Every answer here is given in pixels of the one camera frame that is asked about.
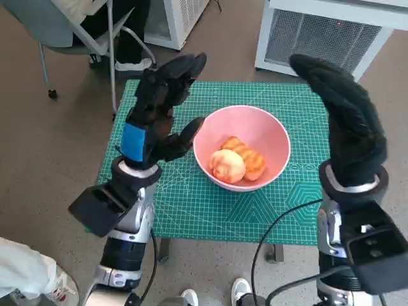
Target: black cable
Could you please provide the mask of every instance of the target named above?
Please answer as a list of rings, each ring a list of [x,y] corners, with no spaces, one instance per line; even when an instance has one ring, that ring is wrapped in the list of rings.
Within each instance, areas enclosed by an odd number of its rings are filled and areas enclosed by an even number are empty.
[[[316,274],[316,275],[309,276],[309,277],[305,277],[304,279],[299,279],[299,280],[296,280],[294,282],[290,282],[289,284],[283,285],[283,286],[275,289],[274,291],[272,291],[268,295],[268,297],[266,298],[266,301],[265,301],[265,305],[270,306],[270,301],[272,300],[272,298],[274,298],[279,293],[281,293],[281,292],[283,292],[285,290],[291,289],[293,287],[297,287],[299,285],[303,285],[303,284],[305,284],[307,282],[310,282],[310,281],[314,281],[314,280],[317,280],[317,279],[323,279],[323,278],[325,278],[325,277],[327,277],[327,276],[329,276],[331,274],[334,274],[334,273],[337,273],[337,272],[340,272],[340,271],[343,271],[343,270],[348,270],[348,269],[350,269],[350,266],[336,266],[335,268],[331,268],[330,270],[327,270],[327,271],[325,271],[323,273]]]
[[[382,306],[387,306],[387,302],[386,302],[386,300],[385,300],[384,295],[378,295],[378,297],[380,298],[381,305],[382,305]]]
[[[220,4],[219,0],[214,0],[214,2],[217,3],[218,10],[219,10],[220,13],[222,13],[222,7],[221,7],[221,4]]]
[[[120,155],[123,155],[123,156],[125,155],[125,154],[122,153],[122,150],[120,149],[120,146],[119,146],[119,145],[116,145],[116,146],[115,146],[115,150],[116,150]]]
[[[145,292],[143,292],[142,297],[140,298],[139,305],[142,304],[142,302],[145,300],[147,293],[149,292],[150,287],[153,284],[153,280],[154,280],[154,277],[156,276],[156,270],[157,270],[157,242],[156,242],[156,236],[154,236],[153,229],[150,230],[150,235],[153,240],[154,265],[153,265],[152,275],[150,276],[149,283],[147,283]]]
[[[265,232],[265,234],[263,234],[263,237],[262,237],[261,241],[260,241],[259,244],[258,244],[258,248],[256,249],[256,252],[255,252],[255,255],[254,255],[254,259],[253,259],[253,261],[252,261],[252,268],[251,268],[251,286],[252,286],[252,295],[253,295],[253,297],[254,297],[255,306],[259,306],[259,304],[258,304],[258,299],[257,299],[257,297],[256,297],[256,290],[255,290],[255,279],[254,279],[254,276],[255,276],[255,265],[256,265],[256,260],[258,259],[259,251],[261,250],[261,246],[263,245],[263,241],[264,241],[265,238],[268,236],[268,234],[269,234],[269,232],[272,230],[272,228],[273,228],[273,227],[279,222],[279,220],[281,220],[285,215],[288,215],[288,214],[290,214],[291,212],[294,212],[295,210],[301,209],[301,208],[303,208],[303,207],[310,206],[310,205],[313,205],[313,204],[322,202],[322,200],[323,200],[323,199],[318,199],[318,200],[310,201],[310,202],[304,203],[304,204],[302,204],[302,205],[293,207],[293,208],[291,208],[291,209],[285,211],[283,214],[281,214],[281,215],[272,223],[272,225],[268,228],[268,230]]]

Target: peeled fruit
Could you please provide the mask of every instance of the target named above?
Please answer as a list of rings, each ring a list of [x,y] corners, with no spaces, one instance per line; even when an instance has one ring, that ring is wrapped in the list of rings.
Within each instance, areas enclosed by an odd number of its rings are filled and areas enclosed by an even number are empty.
[[[212,175],[229,184],[240,181],[245,175],[245,163],[241,156],[232,150],[215,151],[210,158]]]
[[[245,163],[245,178],[247,180],[257,180],[266,168],[265,158],[261,153],[248,147],[236,136],[229,137],[221,149],[228,149],[236,152],[242,157]]]

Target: green cutting mat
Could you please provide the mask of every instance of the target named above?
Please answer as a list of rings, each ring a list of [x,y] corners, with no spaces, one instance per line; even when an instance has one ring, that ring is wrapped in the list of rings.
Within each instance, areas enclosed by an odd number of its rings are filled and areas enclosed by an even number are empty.
[[[98,182],[110,177],[118,155],[124,120],[135,104],[138,81],[126,83]],[[195,82],[191,95],[175,108],[173,132],[193,118],[228,105],[253,105],[274,114],[291,139],[291,159],[269,186],[251,193],[232,193],[212,183],[196,164],[193,152],[162,163],[154,229],[159,237],[259,242],[283,212],[321,197],[317,167],[329,156],[326,111],[307,85]],[[316,244],[318,204],[285,217],[267,239],[275,244]]]

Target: blue patch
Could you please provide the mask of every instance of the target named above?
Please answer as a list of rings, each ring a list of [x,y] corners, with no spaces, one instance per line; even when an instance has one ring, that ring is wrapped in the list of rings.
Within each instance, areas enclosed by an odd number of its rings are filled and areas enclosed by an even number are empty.
[[[126,123],[122,135],[122,153],[134,161],[143,161],[146,131]]]

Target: white sneaker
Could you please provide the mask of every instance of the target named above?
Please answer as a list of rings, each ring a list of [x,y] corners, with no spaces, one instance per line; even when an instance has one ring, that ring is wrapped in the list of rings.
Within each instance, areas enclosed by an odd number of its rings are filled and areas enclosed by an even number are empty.
[[[55,289],[45,296],[57,306],[77,306],[79,303],[77,285],[58,265],[56,279]]]
[[[116,61],[115,70],[117,71],[143,71],[152,65],[152,59],[146,58],[142,59],[138,64],[124,63]]]
[[[40,295],[36,298],[29,300],[28,298],[26,298],[25,295],[23,295],[20,292],[20,290],[16,289],[12,293],[10,293],[10,298],[18,306],[37,306],[38,304],[40,304],[42,296]]]
[[[231,304],[237,305],[237,301],[247,293],[251,293],[251,286],[246,279],[236,279],[231,289]]]
[[[181,294],[183,298],[187,300],[187,303],[191,306],[198,306],[198,296],[197,293],[192,289],[186,289]]]

